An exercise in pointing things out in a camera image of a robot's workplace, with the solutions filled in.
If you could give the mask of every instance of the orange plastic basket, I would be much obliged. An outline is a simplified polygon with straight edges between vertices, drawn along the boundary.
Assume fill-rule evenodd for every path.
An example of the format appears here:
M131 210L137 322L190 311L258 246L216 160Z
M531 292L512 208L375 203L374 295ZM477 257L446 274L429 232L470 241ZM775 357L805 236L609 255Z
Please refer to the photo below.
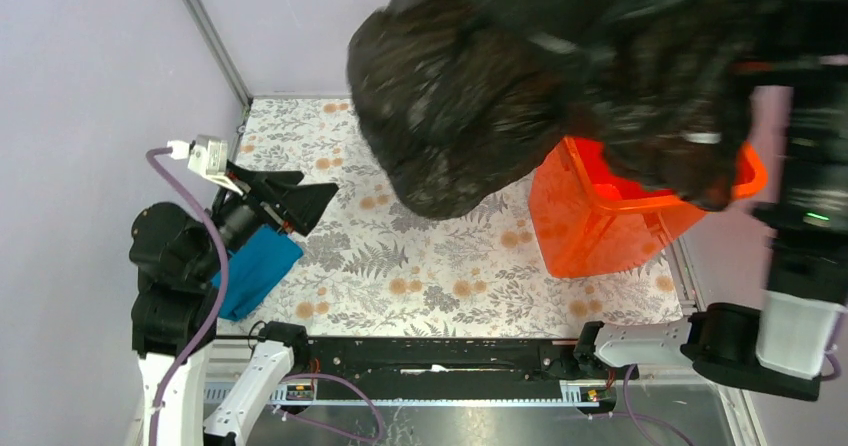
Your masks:
M746 144L734 198L750 198L767 182ZM545 265L558 278L641 266L707 214L670 191L647 192L613 175L600 143L573 138L560 142L536 171L529 207Z

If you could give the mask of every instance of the flower pattern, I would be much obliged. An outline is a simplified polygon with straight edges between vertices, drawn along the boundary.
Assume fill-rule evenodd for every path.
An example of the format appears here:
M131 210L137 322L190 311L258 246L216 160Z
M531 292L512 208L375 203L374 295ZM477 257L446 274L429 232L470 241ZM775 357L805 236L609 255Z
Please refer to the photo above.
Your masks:
M301 258L245 320L305 325L312 335L575 337L583 323L658 323L682 316L664 253L632 271L556 279L545 270L527 208L532 175L467 216L410 213L359 136L347 100L256 99L237 162L301 170L340 190Z

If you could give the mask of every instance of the folded cloth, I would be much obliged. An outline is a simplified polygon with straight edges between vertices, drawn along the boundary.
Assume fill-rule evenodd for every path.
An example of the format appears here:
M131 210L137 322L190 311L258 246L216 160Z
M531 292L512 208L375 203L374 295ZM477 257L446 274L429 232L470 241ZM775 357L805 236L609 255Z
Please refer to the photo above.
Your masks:
M219 318L240 321L250 314L303 256L287 236L263 226L230 258L230 282ZM221 285L221 273L212 278Z

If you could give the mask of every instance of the white wall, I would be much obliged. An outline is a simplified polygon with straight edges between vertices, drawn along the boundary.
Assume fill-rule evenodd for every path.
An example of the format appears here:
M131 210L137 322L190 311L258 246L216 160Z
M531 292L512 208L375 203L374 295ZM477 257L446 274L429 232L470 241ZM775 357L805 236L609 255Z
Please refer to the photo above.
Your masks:
M771 230L751 218L754 201L771 201L779 186L779 154L786 125L790 90L768 88L756 97L752 144L771 177L759 197L737 204L731 212L709 215L685 236L707 303L727 301L762 307ZM839 341L838 357L848 366L848 332ZM845 444L848 421L848 378L827 383L816 403L755 395L754 404L769 446Z
M203 0L247 88L347 94L350 37L388 0Z
M119 446L144 152L240 106L181 0L0 0L0 78L0 444Z

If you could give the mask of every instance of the blue towel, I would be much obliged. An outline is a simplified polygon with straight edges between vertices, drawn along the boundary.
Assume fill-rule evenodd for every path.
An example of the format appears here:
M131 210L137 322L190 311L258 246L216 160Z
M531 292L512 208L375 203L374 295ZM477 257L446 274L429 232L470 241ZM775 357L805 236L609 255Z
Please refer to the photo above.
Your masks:
M288 236L263 226L230 258L230 284L219 318L240 321L251 313L303 256ZM212 278L221 285L221 273Z

